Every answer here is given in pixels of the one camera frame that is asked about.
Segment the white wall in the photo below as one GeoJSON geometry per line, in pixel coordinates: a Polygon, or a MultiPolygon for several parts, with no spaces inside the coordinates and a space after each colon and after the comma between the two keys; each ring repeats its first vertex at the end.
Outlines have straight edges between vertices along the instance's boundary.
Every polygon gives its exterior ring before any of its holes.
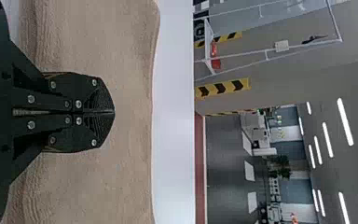
{"type": "Polygon", "coordinates": [[[190,1],[158,0],[158,7],[161,22],[153,76],[153,209],[157,224],[192,224],[195,223],[192,6],[190,1]]]}

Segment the metal bar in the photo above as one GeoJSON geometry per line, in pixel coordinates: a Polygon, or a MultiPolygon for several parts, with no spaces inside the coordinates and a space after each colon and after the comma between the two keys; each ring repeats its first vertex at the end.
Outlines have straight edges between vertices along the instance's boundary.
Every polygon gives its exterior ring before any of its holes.
{"type": "Polygon", "coordinates": [[[12,89],[11,103],[13,108],[33,110],[70,111],[72,109],[72,99],[20,88],[12,89]]]}
{"type": "Polygon", "coordinates": [[[334,29],[336,31],[337,38],[342,42],[342,36],[341,36],[341,33],[339,32],[336,17],[333,14],[333,9],[331,8],[330,1],[325,0],[325,2],[327,4],[328,12],[330,13],[331,21],[333,22],[333,25],[334,25],[334,29]]]}
{"type": "Polygon", "coordinates": [[[194,19],[193,21],[200,21],[200,20],[204,20],[204,19],[208,19],[208,18],[212,18],[212,17],[226,15],[226,14],[233,13],[233,12],[244,11],[244,10],[252,9],[252,8],[255,8],[255,7],[264,7],[264,6],[268,6],[268,5],[272,5],[272,4],[276,4],[276,3],[281,3],[281,2],[287,2],[287,1],[288,0],[278,0],[278,1],[259,4],[259,5],[251,6],[251,7],[243,7],[243,8],[233,9],[233,10],[226,11],[226,12],[221,12],[221,13],[217,13],[217,14],[213,14],[213,15],[209,15],[209,16],[204,16],[204,17],[199,17],[199,18],[194,19]]]}
{"type": "Polygon", "coordinates": [[[264,51],[264,56],[266,56],[266,60],[268,61],[269,60],[269,53],[264,51]]]}
{"type": "MultiPolygon", "coordinates": [[[[333,40],[324,40],[324,41],[319,41],[319,42],[310,42],[309,44],[306,44],[306,45],[293,45],[293,46],[289,46],[289,49],[301,49],[301,48],[306,48],[306,47],[309,47],[309,46],[318,46],[318,45],[331,44],[331,43],[336,43],[336,42],[342,42],[342,39],[333,39],[333,40]]],[[[244,53],[217,56],[217,57],[214,57],[214,59],[227,59],[227,58],[240,57],[240,56],[246,56],[246,55],[252,55],[252,54],[272,52],[272,51],[275,51],[275,50],[276,49],[258,49],[258,50],[244,52],[244,53]]],[[[196,60],[194,63],[203,63],[204,60],[205,59],[196,60]]]]}
{"type": "MultiPolygon", "coordinates": [[[[328,42],[327,44],[335,44],[335,43],[341,43],[342,40],[339,40],[339,39],[335,39],[335,40],[329,40],[329,41],[324,41],[324,42],[328,42]]],[[[260,64],[260,63],[265,63],[265,62],[268,62],[268,61],[273,61],[273,60],[277,60],[277,59],[281,59],[281,58],[284,58],[284,57],[288,57],[288,56],[292,56],[292,55],[296,55],[298,53],[302,53],[302,52],[307,52],[307,51],[310,51],[310,50],[313,50],[313,49],[319,49],[323,47],[322,44],[320,44],[320,46],[317,46],[316,48],[312,48],[312,49],[303,49],[301,51],[296,51],[296,52],[292,52],[292,53],[288,53],[288,54],[284,54],[284,55],[281,55],[281,56],[278,56],[278,57],[273,57],[273,58],[270,58],[268,60],[261,60],[261,61],[257,61],[257,62],[254,62],[254,63],[248,63],[246,65],[243,65],[243,66],[239,66],[239,67],[235,67],[235,68],[231,68],[231,69],[228,69],[226,71],[222,71],[220,73],[216,73],[214,75],[209,75],[207,77],[202,77],[202,78],[199,78],[199,79],[196,79],[195,82],[197,81],[202,81],[204,79],[207,79],[207,78],[210,78],[210,77],[217,77],[219,75],[223,75],[225,73],[229,73],[229,72],[232,72],[232,71],[236,71],[236,70],[239,70],[239,69],[242,69],[242,68],[246,68],[246,67],[250,67],[252,65],[256,65],[256,64],[260,64]]]]}
{"type": "Polygon", "coordinates": [[[261,7],[258,7],[258,16],[259,18],[263,18],[263,14],[261,14],[261,7]]]}

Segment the yellow and black hazard stripe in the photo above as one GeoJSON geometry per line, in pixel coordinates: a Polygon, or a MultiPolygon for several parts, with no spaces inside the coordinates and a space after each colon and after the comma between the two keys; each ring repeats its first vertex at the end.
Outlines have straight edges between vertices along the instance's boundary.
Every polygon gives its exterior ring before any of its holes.
{"type": "Polygon", "coordinates": [[[245,109],[245,110],[237,110],[237,111],[228,111],[228,112],[222,112],[222,113],[212,113],[212,114],[206,114],[206,117],[219,117],[219,116],[225,116],[225,115],[238,115],[241,112],[255,112],[255,109],[245,109]]]}
{"type": "MultiPolygon", "coordinates": [[[[215,37],[213,40],[216,43],[223,43],[228,40],[235,40],[235,39],[239,39],[241,37],[242,37],[242,31],[239,31],[239,32],[231,33],[229,35],[221,35],[221,36],[215,37]]],[[[194,42],[194,48],[196,48],[196,49],[203,48],[204,46],[205,46],[204,40],[199,40],[199,41],[194,42]]]]}
{"type": "Polygon", "coordinates": [[[206,84],[195,88],[196,99],[204,99],[205,97],[232,93],[235,91],[248,91],[251,89],[249,78],[235,79],[214,84],[206,84]]]}
{"type": "Polygon", "coordinates": [[[219,116],[225,116],[225,115],[234,115],[234,114],[240,114],[240,112],[244,112],[243,110],[240,111],[228,111],[223,113],[214,113],[214,114],[207,114],[206,117],[219,117],[219,116]]]}

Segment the screw head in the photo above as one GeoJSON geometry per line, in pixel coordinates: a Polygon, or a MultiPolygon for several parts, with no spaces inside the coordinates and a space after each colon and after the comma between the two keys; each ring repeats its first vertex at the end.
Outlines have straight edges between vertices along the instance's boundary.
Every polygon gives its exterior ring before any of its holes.
{"type": "Polygon", "coordinates": [[[69,118],[69,117],[65,118],[65,123],[70,124],[71,123],[71,118],[69,118]]]}
{"type": "Polygon", "coordinates": [[[92,139],[92,140],[91,140],[91,145],[92,145],[93,147],[96,147],[96,146],[97,146],[97,140],[92,139]]]}
{"type": "Polygon", "coordinates": [[[34,103],[34,96],[28,95],[28,103],[33,104],[34,103]]]}
{"type": "Polygon", "coordinates": [[[57,83],[55,81],[50,81],[50,87],[54,90],[57,88],[57,83]]]}
{"type": "Polygon", "coordinates": [[[81,123],[83,123],[83,119],[81,117],[76,119],[76,124],[77,125],[81,125],[81,123]]]}
{"type": "Polygon", "coordinates": [[[75,105],[76,105],[76,108],[77,108],[77,109],[80,109],[81,106],[82,106],[81,101],[76,100],[76,101],[75,101],[75,105]]]}
{"type": "Polygon", "coordinates": [[[36,124],[34,123],[34,121],[28,121],[28,125],[27,125],[29,130],[32,130],[36,127],[36,124]]]}
{"type": "Polygon", "coordinates": [[[54,136],[51,136],[50,139],[48,140],[48,143],[51,145],[54,145],[57,142],[57,138],[54,136]]]}

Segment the fluorescent light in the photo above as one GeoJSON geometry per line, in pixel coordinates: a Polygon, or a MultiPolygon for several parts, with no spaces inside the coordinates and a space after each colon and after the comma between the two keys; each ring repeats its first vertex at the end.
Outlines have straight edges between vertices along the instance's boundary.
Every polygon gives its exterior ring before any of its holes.
{"type": "Polygon", "coordinates": [[[321,205],[322,216],[326,217],[326,213],[324,211],[324,199],[322,198],[322,193],[320,190],[318,190],[318,196],[319,196],[319,204],[321,205]]]}
{"type": "Polygon", "coordinates": [[[301,118],[298,118],[298,123],[300,124],[301,135],[304,136],[304,129],[303,129],[303,127],[302,127],[302,119],[301,119],[301,118]]]}
{"type": "Polygon", "coordinates": [[[315,203],[316,212],[319,212],[318,200],[316,199],[315,189],[312,190],[313,202],[315,203]]]}
{"type": "Polygon", "coordinates": [[[315,159],[313,158],[312,146],[308,145],[308,149],[310,150],[310,163],[312,163],[312,168],[315,169],[316,165],[315,165],[315,159]]]}
{"type": "Polygon", "coordinates": [[[348,145],[353,146],[353,137],[351,135],[350,123],[348,122],[347,113],[345,112],[344,104],[342,99],[337,100],[339,115],[341,116],[342,124],[344,125],[345,134],[347,135],[348,145]]]}
{"type": "Polygon", "coordinates": [[[350,217],[348,216],[347,205],[345,204],[344,195],[340,192],[338,194],[339,202],[341,203],[342,215],[344,216],[345,224],[350,224],[350,217]]]}
{"type": "Polygon", "coordinates": [[[333,158],[333,157],[334,157],[334,153],[333,153],[333,149],[331,148],[330,136],[328,135],[327,125],[326,125],[326,123],[324,122],[324,123],[322,124],[322,126],[324,127],[324,139],[326,140],[328,155],[329,155],[330,158],[333,158]]]}
{"type": "Polygon", "coordinates": [[[316,155],[318,155],[318,162],[319,164],[322,165],[324,162],[322,161],[322,155],[321,155],[321,149],[319,148],[318,137],[313,136],[313,140],[315,141],[316,155]]]}
{"type": "Polygon", "coordinates": [[[307,109],[308,109],[308,113],[311,115],[312,110],[310,109],[310,102],[307,102],[307,109]]]}

